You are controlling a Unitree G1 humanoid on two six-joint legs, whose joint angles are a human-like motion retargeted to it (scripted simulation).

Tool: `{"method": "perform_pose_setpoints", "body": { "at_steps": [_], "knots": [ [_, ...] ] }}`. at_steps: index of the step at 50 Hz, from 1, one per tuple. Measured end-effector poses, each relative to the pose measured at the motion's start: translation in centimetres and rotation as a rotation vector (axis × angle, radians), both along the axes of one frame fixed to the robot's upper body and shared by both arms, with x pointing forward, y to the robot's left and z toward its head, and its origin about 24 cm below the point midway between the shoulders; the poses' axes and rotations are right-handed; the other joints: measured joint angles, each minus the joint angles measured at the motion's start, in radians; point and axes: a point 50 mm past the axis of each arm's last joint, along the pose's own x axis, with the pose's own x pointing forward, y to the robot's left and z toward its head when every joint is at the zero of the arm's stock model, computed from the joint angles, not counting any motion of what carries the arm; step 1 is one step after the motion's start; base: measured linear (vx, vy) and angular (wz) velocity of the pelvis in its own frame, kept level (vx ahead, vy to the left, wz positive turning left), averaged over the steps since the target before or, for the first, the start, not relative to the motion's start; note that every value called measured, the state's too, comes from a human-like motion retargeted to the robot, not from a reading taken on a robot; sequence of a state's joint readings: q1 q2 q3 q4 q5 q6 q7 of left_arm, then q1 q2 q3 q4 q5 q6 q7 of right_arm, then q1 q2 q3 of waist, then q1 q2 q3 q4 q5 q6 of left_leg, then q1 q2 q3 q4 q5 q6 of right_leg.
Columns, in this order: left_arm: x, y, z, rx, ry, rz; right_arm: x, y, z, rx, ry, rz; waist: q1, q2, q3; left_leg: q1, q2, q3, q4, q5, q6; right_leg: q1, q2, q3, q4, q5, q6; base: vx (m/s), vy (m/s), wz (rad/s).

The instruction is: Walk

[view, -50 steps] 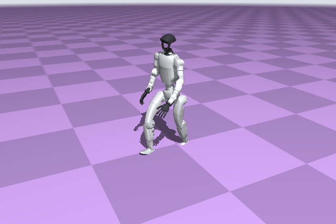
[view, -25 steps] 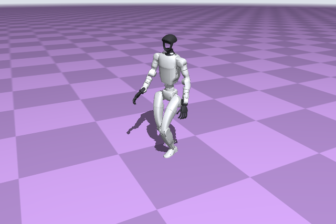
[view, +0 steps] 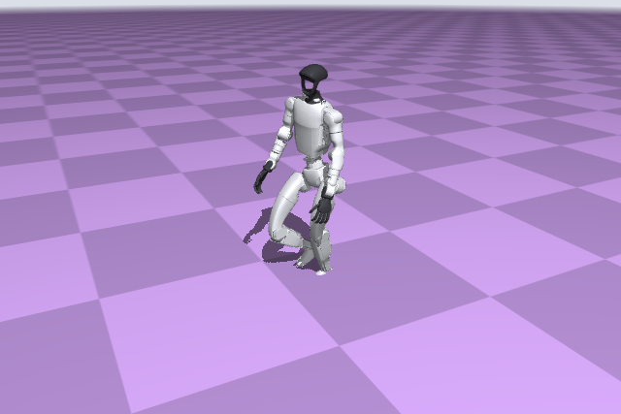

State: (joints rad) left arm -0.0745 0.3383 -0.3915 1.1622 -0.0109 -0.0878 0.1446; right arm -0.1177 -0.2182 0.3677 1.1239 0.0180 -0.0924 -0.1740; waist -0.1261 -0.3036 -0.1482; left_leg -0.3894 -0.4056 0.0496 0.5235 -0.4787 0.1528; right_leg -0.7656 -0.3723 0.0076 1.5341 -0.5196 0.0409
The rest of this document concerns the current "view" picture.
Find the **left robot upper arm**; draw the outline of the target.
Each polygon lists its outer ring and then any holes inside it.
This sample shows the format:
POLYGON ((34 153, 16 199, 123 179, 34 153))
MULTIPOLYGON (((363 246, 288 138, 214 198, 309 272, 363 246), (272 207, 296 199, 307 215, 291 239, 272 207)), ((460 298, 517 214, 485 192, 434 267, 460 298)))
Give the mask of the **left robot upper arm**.
POLYGON ((332 108, 326 108, 323 110, 323 121, 328 126, 330 141, 333 144, 333 148, 329 150, 328 157, 332 161, 332 154, 336 149, 339 149, 343 152, 344 157, 344 146, 343 146, 343 116, 342 114, 332 108))

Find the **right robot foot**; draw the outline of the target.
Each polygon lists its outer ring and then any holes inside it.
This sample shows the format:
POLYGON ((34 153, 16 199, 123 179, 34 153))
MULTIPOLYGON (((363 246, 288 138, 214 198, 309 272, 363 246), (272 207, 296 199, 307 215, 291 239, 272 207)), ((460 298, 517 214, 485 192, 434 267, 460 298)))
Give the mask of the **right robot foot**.
POLYGON ((297 259, 296 264, 299 267, 304 266, 305 264, 307 264, 313 258, 314 258, 313 251, 310 250, 310 249, 305 249, 303 254, 297 259))

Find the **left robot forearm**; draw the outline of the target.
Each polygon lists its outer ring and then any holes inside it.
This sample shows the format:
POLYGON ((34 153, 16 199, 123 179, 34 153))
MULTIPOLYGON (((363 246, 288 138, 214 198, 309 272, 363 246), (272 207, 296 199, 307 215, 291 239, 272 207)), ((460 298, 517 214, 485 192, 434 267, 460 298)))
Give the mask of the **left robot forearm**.
POLYGON ((333 197, 335 193, 335 188, 338 185, 338 175, 343 168, 343 152, 339 149, 336 149, 332 154, 332 162, 328 166, 328 174, 325 179, 326 196, 333 197))

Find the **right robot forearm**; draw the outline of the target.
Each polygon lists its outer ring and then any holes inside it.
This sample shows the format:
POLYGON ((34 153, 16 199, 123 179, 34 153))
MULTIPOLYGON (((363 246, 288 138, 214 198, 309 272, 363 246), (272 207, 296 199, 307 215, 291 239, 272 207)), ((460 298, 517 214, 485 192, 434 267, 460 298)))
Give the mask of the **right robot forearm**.
MULTIPOLYGON (((278 130, 278 132, 279 132, 279 130, 278 130)), ((273 162, 273 166, 272 166, 272 168, 270 170, 274 170, 277 167, 278 160, 279 160, 283 150, 285 149, 285 147, 286 147, 286 143, 284 141, 282 141, 278 137, 278 135, 277 135, 276 140, 274 142, 274 146, 273 146, 272 151, 271 151, 271 153, 269 155, 269 159, 266 161, 266 163, 268 161, 272 161, 273 162)), ((265 163, 265 165, 266 165, 266 163, 265 163)))

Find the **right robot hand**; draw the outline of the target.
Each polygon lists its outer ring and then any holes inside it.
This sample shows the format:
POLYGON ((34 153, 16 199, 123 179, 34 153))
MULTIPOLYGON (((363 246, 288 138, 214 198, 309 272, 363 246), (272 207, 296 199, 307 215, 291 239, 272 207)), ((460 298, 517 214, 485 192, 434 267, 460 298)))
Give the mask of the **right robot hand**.
POLYGON ((257 194, 261 194, 261 192, 263 193, 263 191, 261 190, 261 184, 262 181, 265 179, 267 173, 271 173, 272 170, 270 170, 273 166, 273 162, 272 161, 268 161, 266 163, 265 166, 263 166, 263 170, 261 171, 261 173, 258 175, 258 177, 256 178, 256 181, 254 183, 254 190, 257 194))

